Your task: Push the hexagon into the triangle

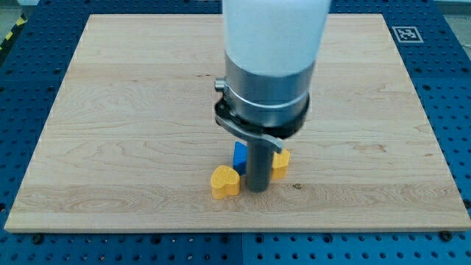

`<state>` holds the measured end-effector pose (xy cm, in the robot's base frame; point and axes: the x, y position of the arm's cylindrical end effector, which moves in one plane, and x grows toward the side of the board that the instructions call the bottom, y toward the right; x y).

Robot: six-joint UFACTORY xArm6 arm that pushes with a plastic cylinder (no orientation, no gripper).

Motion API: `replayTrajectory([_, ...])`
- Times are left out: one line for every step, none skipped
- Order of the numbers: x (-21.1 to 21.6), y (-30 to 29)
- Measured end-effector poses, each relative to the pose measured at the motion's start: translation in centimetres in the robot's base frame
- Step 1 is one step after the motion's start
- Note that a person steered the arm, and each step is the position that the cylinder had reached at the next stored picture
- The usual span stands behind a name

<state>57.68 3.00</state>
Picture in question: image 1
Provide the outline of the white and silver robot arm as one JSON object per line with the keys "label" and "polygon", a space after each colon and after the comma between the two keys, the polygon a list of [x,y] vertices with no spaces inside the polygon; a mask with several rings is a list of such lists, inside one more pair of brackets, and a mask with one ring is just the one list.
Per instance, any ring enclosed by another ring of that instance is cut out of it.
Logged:
{"label": "white and silver robot arm", "polygon": [[269,152],[298,131],[329,0],[224,0],[225,76],[216,121]]}

